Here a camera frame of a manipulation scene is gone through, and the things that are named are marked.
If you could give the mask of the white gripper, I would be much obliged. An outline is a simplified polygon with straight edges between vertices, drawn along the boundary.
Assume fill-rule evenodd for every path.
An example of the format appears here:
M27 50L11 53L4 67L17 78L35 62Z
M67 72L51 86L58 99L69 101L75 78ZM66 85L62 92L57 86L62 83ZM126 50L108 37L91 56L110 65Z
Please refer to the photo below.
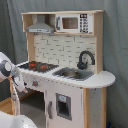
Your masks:
M19 92L27 93L27 90L24 85L23 76L18 68L14 68L11 72L12 80L14 86L18 89Z

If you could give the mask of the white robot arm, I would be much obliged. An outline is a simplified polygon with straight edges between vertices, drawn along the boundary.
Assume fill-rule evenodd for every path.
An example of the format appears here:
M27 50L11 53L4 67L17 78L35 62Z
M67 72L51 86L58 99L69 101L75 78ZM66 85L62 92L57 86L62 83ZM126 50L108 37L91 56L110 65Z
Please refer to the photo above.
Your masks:
M27 92L18 67L4 53L0 52L0 82L8 78L11 78L13 86L19 92ZM37 128L37 126L25 115L14 116L0 111L0 128Z

